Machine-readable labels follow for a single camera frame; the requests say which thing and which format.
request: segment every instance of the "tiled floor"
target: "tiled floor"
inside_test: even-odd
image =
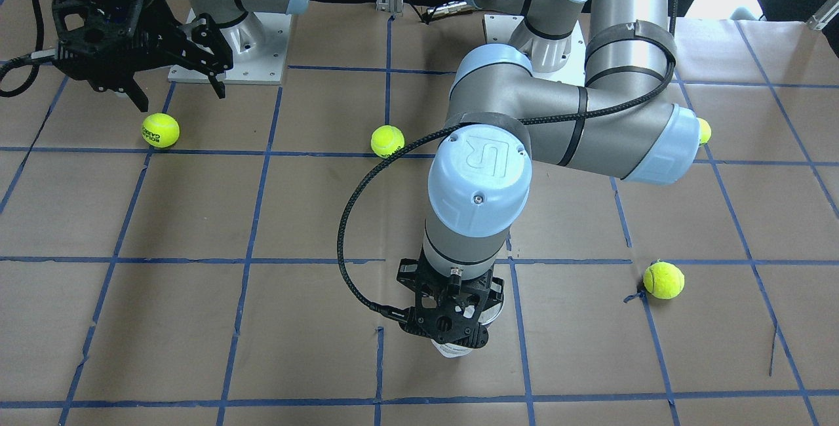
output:
[[[29,50],[30,16],[0,5],[0,59]],[[679,21],[668,94],[714,137],[677,184],[536,164],[485,348],[446,360],[354,300],[335,234],[369,133],[442,125],[480,20],[312,4],[282,88],[219,101],[138,74],[181,124],[167,151],[52,67],[0,100],[0,424],[839,424],[839,60],[800,24]],[[353,213],[374,300],[410,303],[395,270],[433,151]],[[683,294],[624,304],[659,258]]]

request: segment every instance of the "tennis ball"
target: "tennis ball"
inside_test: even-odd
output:
[[[707,144],[711,140],[711,125],[702,118],[699,119],[699,145]]]
[[[164,113],[154,113],[143,120],[143,139],[155,147],[169,147],[178,140],[178,122]]]
[[[644,288],[656,298],[670,300],[684,288],[684,274],[669,262],[655,262],[644,271]]]
[[[380,126],[370,136],[370,147],[372,151],[383,159],[390,157],[390,154],[395,153],[404,146],[405,136],[402,136],[402,131],[395,126]]]

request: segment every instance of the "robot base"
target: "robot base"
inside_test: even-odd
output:
[[[485,14],[483,16],[483,31],[486,43],[509,44],[510,37],[516,27],[524,19],[523,16],[509,16],[508,14]],[[574,26],[570,37],[572,51],[568,54],[568,61],[563,67],[553,73],[534,73],[534,77],[551,80],[552,82],[568,83],[569,85],[585,85],[585,41],[579,21]]]
[[[248,17],[248,20],[240,25],[222,29],[222,35],[233,48],[233,68],[224,76],[218,77],[223,83],[279,85],[282,81],[292,16],[281,13],[255,15],[258,21]],[[194,16],[190,10],[188,21],[192,21]],[[252,31],[254,28],[249,26],[260,26],[261,31]],[[168,80],[180,83],[209,83],[206,76],[180,66],[170,69]]]

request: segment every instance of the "ur logo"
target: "ur logo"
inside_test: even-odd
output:
[[[509,143],[479,136],[466,136],[465,141],[471,148],[467,166],[474,172],[495,178],[503,178],[507,174]]]

